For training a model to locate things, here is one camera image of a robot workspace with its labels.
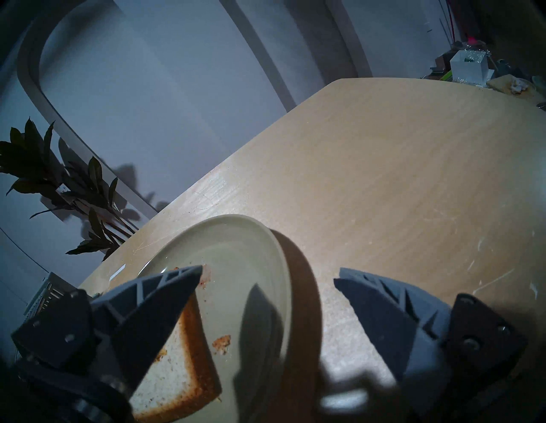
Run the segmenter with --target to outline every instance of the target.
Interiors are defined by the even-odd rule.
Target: screw
[[[470,306],[473,306],[474,304],[476,304],[476,301],[474,300],[474,298],[471,298],[471,297],[467,297],[467,296],[460,297],[460,300],[463,303],[468,304]]]
[[[463,339],[462,344],[467,349],[472,350],[472,351],[479,351],[480,348],[482,347],[476,339],[471,338],[471,337]]]

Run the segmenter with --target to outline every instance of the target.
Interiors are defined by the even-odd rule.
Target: wall
[[[337,79],[357,77],[325,3],[299,0],[221,0],[221,3],[258,61],[260,54],[267,55],[268,61],[260,61],[266,74],[269,67],[278,72],[292,101],[287,110]],[[237,11],[244,19],[238,19]],[[263,50],[254,46],[256,43]],[[272,85],[283,100],[274,82]]]
[[[337,0],[334,3],[341,3],[349,16],[372,76],[420,78],[430,73],[437,56],[449,50],[438,22],[443,15],[430,1]]]

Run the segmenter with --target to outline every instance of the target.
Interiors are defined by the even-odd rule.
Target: bread crust
[[[175,330],[180,330],[186,371],[191,383],[174,401],[134,414],[141,423],[167,423],[182,419],[202,409],[220,394],[195,293],[190,296],[176,325]]]

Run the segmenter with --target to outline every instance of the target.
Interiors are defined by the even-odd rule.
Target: bread crumb
[[[199,286],[203,287],[203,289],[206,289],[207,283],[210,282],[210,267],[206,264],[203,265],[203,273],[201,273],[201,279],[199,280]]]
[[[232,342],[232,336],[231,335],[224,335],[215,340],[212,343],[212,346],[214,349],[216,349],[217,352],[219,352],[222,355],[226,355],[228,352],[228,347]]]
[[[167,355],[167,350],[165,348],[162,348],[161,351],[157,354],[157,357],[154,359],[154,363],[159,363],[161,361],[161,358]]]

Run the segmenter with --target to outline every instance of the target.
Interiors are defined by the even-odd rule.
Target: plant stem
[[[114,228],[114,229],[117,230],[118,232],[124,234],[127,238],[131,238],[130,234],[128,234],[127,232],[125,232],[123,229],[117,227],[117,226],[114,225],[113,223],[105,222],[105,224],[108,225],[108,226],[111,227],[111,228]]]
[[[113,210],[109,210],[110,213],[112,213],[112,215],[114,216],[114,218],[120,222],[123,226],[125,226],[129,231],[131,231],[132,234],[135,234],[136,232],[130,227],[128,226],[116,213],[113,213]]]
[[[133,228],[135,228],[136,230],[139,230],[139,227],[136,226],[133,222],[131,222],[129,219],[127,218],[122,218],[123,220],[125,220],[127,223],[129,223],[129,225],[131,225]]]
[[[122,237],[117,236],[117,235],[114,234],[112,231],[108,231],[108,232],[110,233],[110,235],[111,235],[112,237],[114,237],[115,239],[117,239],[121,244],[123,244],[123,243],[125,242],[125,240],[124,240]]]

